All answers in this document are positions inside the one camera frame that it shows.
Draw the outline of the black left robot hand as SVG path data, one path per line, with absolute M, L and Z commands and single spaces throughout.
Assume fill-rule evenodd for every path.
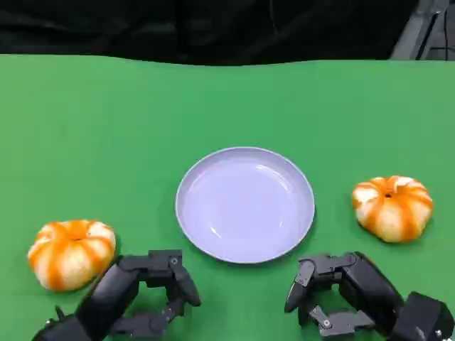
M 167 304 L 156 312 L 126 318 L 141 282 L 148 288 L 164 287 Z M 75 317 L 90 340 L 108 335 L 153 338 L 163 336 L 172 320 L 184 315 L 187 304 L 198 307 L 201 299 L 183 265 L 182 251 L 153 250 L 146 256 L 118 256 L 83 298 Z

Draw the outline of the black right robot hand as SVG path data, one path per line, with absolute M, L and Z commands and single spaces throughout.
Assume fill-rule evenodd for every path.
M 315 293 L 329 291 L 334 284 L 342 298 L 355 308 L 354 312 L 327 314 L 316 303 Z M 389 279 L 366 255 L 355 251 L 341 256 L 317 254 L 300 258 L 284 312 L 298 310 L 299 324 L 313 321 L 324 339 L 353 335 L 360 329 L 374 329 L 387 336 L 403 305 L 402 296 Z

